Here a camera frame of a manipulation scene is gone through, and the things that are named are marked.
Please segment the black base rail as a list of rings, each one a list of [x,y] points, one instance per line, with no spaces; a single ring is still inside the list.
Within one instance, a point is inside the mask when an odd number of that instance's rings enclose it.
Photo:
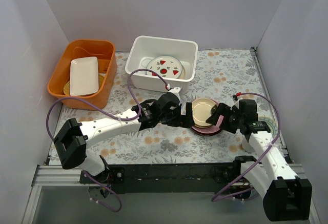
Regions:
[[[231,162],[111,165],[93,179],[125,193],[217,193],[238,176]]]

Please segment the cream small plate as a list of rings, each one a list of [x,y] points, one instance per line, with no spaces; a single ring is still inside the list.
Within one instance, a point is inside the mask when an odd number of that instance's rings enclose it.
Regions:
[[[211,110],[217,106],[217,103],[208,98],[198,98],[192,101],[192,114],[196,127],[207,128],[211,124],[206,120],[212,115]]]

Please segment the aluminium frame rail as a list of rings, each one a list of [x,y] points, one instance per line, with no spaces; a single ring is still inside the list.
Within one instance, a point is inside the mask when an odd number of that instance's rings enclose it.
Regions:
[[[22,223],[32,223],[43,187],[68,187],[79,184],[81,170],[61,166],[37,166]]]

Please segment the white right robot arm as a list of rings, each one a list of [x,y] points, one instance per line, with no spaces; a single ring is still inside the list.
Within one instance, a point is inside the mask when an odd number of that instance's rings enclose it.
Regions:
[[[270,221],[307,220],[310,216],[312,185],[300,178],[275,147],[271,130],[259,121],[257,104],[240,99],[234,106],[219,104],[212,109],[207,123],[235,133],[240,131],[247,144],[259,156],[255,159],[235,159],[232,176],[236,181],[247,180],[262,198],[264,212]]]

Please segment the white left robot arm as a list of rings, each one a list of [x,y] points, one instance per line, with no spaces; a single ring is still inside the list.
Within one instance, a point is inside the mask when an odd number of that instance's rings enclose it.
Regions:
[[[190,128],[194,125],[192,104],[182,114],[180,97],[173,90],[159,99],[148,99],[110,118],[78,122],[67,120],[54,137],[61,166],[65,170],[80,168],[103,183],[109,177],[106,161],[90,147],[118,135],[154,128],[158,124]]]

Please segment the white rectangular plate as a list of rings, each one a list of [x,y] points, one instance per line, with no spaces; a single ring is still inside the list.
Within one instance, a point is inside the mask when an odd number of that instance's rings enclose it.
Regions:
[[[98,58],[76,58],[70,63],[70,95],[85,96],[98,91]]]

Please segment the yellow plate in orange bin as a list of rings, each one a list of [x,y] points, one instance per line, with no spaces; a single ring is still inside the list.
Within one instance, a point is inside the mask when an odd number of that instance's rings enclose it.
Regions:
[[[102,84],[103,84],[103,81],[105,79],[105,74],[99,74],[98,75],[98,89],[100,90]],[[70,95],[70,81],[68,81],[64,88],[63,88],[63,93],[64,95]]]

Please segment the white cup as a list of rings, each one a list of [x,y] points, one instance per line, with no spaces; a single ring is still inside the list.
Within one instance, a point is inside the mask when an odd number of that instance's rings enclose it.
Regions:
[[[245,137],[243,138],[243,140],[241,142],[241,146],[248,153],[254,152],[253,147],[249,144],[249,142],[247,141],[247,139]]]

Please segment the orange plastic bin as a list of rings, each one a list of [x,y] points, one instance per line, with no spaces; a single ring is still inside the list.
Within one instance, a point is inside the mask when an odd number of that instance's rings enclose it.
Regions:
[[[102,109],[114,83],[117,64],[112,42],[78,39],[68,44],[49,82],[48,92],[69,108]]]

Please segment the pink plate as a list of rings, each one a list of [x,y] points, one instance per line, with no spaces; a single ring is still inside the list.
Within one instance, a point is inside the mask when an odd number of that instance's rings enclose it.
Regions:
[[[221,132],[221,129],[219,128],[219,120],[218,120],[217,125],[211,125],[210,127],[207,127],[207,128],[199,128],[199,127],[196,127],[194,124],[194,126],[192,126],[192,130],[195,131],[196,133],[204,135],[204,136],[212,136],[212,135],[215,135],[215,134]]]

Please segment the white plastic bin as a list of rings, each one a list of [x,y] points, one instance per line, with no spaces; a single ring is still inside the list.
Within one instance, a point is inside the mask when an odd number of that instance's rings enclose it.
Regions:
[[[180,87],[181,93],[186,93],[195,76],[198,45],[194,41],[171,39],[153,36],[139,36],[134,40],[129,53],[125,72],[129,75],[140,67],[144,57],[158,57],[168,55],[190,64],[190,71],[185,79],[164,78],[172,88]]]

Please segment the teal patterned plate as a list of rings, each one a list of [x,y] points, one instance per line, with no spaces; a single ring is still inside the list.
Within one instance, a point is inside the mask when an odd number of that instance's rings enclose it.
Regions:
[[[258,121],[266,122],[266,124],[269,126],[272,137],[275,138],[278,134],[278,125],[275,123],[273,119],[266,116],[260,116],[258,117]]]

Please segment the watermelon pattern plate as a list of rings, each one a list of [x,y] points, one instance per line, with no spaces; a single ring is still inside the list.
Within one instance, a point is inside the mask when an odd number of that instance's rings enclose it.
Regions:
[[[146,68],[156,72],[163,78],[173,79],[178,79],[183,71],[183,65],[180,60],[167,55],[151,59],[147,63]]]

